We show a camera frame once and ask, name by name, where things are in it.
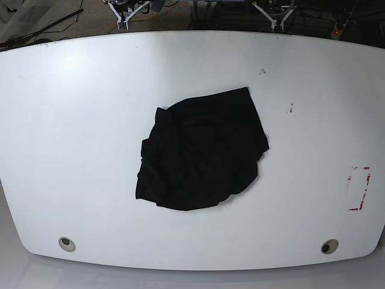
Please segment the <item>black T-shirt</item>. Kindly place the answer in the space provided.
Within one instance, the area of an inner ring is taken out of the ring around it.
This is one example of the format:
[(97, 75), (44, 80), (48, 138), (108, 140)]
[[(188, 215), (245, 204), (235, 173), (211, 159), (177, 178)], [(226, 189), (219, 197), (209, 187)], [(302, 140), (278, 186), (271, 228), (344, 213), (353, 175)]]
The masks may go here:
[(159, 108), (141, 145), (135, 196), (178, 211), (217, 206), (258, 177), (268, 148), (246, 87)]

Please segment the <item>red tape rectangle marking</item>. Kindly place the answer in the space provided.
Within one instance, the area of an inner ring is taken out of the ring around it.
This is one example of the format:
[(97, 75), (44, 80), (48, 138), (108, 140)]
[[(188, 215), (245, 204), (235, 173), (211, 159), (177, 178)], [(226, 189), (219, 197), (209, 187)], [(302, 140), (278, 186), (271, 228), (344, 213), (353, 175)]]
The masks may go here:
[(360, 211), (363, 208), (368, 192), (371, 168), (352, 167), (348, 177), (345, 195), (345, 209), (347, 211)]

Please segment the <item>black power strip red light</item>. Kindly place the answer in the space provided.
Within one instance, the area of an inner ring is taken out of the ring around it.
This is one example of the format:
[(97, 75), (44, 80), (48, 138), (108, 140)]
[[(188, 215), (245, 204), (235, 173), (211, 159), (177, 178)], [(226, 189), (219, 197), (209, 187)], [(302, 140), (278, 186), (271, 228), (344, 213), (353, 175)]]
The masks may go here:
[(331, 33), (330, 33), (330, 38), (333, 39), (333, 40), (339, 40), (347, 23), (348, 23), (348, 20), (351, 16), (351, 12), (350, 11), (346, 11), (346, 10), (343, 10), (343, 11), (340, 11), (340, 12), (337, 12), (337, 13), (334, 13), (333, 14), (333, 17), (335, 19), (335, 25), (334, 25), (334, 28), (332, 29)]

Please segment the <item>black tripod rod on floor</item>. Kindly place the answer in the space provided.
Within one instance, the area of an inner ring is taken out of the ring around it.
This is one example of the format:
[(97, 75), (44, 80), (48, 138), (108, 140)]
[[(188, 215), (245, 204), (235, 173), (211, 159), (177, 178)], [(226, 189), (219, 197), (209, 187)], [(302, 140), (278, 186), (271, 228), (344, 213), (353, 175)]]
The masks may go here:
[(37, 36), (45, 33), (47, 30), (49, 30), (52, 27), (60, 24), (61, 22), (64, 22), (64, 21), (66, 21), (68, 19), (71, 19), (72, 17), (75, 17), (75, 16), (76, 16), (76, 18), (78, 18), (78, 16), (83, 11), (84, 11), (84, 9), (80, 8), (80, 9), (76, 10), (75, 12), (70, 13), (67, 16), (62, 17), (61, 19), (59, 19), (59, 20), (57, 20), (55, 22), (50, 23), (49, 25), (43, 27), (42, 29), (40, 29), (40, 30), (38, 30), (36, 32), (25, 34), (23, 36), (19, 36), (19, 37), (16, 37), (16, 38), (10, 38), (10, 39), (6, 40), (5, 42), (1, 42), (1, 50), (2, 51), (6, 51), (6, 50), (9, 50), (9, 49), (15, 49), (15, 48), (23, 47), (32, 38), (37, 37)]

